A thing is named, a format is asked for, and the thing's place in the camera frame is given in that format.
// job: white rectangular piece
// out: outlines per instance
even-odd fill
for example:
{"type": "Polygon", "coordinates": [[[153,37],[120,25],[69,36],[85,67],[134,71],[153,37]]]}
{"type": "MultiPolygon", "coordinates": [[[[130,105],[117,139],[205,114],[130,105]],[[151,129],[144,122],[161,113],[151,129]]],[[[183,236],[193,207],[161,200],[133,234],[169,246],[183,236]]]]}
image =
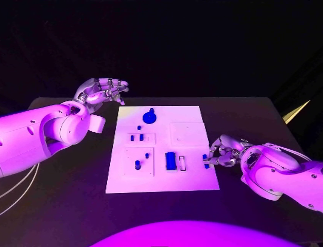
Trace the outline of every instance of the white rectangular piece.
{"type": "Polygon", "coordinates": [[[170,123],[170,144],[173,146],[208,146],[208,134],[202,122],[170,123]]]}
{"type": "Polygon", "coordinates": [[[208,152],[198,106],[120,107],[105,193],[218,190],[215,169],[205,169],[203,164],[202,155],[208,152]],[[146,124],[143,115],[150,108],[154,108],[156,122],[146,124]],[[166,171],[167,152],[176,154],[177,170],[172,172],[166,171]],[[136,160],[140,160],[140,170],[136,170],[136,160]]]}
{"type": "Polygon", "coordinates": [[[150,178],[154,176],[154,151],[153,148],[125,148],[125,161],[121,163],[123,176],[125,178],[150,178]]]}

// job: table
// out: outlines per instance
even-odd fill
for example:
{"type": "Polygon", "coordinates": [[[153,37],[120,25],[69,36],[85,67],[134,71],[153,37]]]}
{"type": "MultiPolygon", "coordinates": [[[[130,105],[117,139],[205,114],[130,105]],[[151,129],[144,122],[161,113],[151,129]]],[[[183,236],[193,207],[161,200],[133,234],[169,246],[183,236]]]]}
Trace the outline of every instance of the table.
{"type": "MultiPolygon", "coordinates": [[[[66,100],[37,98],[30,109],[66,100]]],[[[125,105],[199,105],[211,143],[228,133],[301,152],[268,98],[125,98],[125,105]]],[[[117,112],[118,103],[105,103],[97,112],[107,120],[102,133],[88,132],[78,145],[40,163],[26,196],[0,216],[0,246],[88,246],[169,220],[239,225],[297,243],[323,241],[323,214],[286,195],[275,202],[260,197],[239,180],[239,167],[215,168],[221,190],[105,194],[117,112]]],[[[26,172],[0,179],[0,194],[26,172]]],[[[0,211],[27,184],[0,199],[0,211]]]]}

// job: black curtain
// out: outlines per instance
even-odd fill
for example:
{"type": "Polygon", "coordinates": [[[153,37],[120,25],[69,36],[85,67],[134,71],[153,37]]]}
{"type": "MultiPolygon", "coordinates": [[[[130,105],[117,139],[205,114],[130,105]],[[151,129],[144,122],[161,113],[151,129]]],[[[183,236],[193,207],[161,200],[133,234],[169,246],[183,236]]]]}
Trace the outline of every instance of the black curtain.
{"type": "Polygon", "coordinates": [[[0,4],[0,116],[95,77],[125,80],[125,97],[265,96],[283,115],[311,100],[288,127],[316,156],[323,1],[0,4]]]}

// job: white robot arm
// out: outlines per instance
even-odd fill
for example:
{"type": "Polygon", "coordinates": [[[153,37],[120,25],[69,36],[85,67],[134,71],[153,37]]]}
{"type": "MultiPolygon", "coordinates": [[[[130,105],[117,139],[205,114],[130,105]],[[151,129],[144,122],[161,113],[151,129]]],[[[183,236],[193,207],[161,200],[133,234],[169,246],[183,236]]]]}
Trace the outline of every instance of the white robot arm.
{"type": "Polygon", "coordinates": [[[211,166],[239,164],[241,181],[261,197],[275,201],[286,194],[300,205],[323,213],[323,162],[311,161],[303,154],[274,144],[255,146],[228,135],[213,142],[203,161],[211,166]],[[298,155],[306,162],[298,163],[281,150],[298,155]]]}
{"type": "Polygon", "coordinates": [[[71,101],[0,117],[0,178],[78,144],[88,130],[102,132],[105,119],[92,113],[105,101],[124,104],[127,86],[121,80],[89,79],[71,101]]]}

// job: blue object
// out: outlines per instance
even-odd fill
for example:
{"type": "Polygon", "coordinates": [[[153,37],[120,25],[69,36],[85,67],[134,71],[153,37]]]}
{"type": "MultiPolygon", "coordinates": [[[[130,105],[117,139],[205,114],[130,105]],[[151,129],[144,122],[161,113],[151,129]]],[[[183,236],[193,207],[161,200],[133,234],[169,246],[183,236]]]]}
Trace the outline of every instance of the blue object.
{"type": "Polygon", "coordinates": [[[140,170],[141,166],[140,166],[140,161],[136,161],[136,169],[140,170]]]}
{"type": "Polygon", "coordinates": [[[154,108],[150,108],[150,111],[143,115],[143,121],[146,124],[156,122],[154,108]]]}
{"type": "Polygon", "coordinates": [[[176,171],[177,167],[176,167],[176,162],[174,162],[174,153],[167,152],[164,153],[164,156],[166,156],[166,170],[176,171]]]}

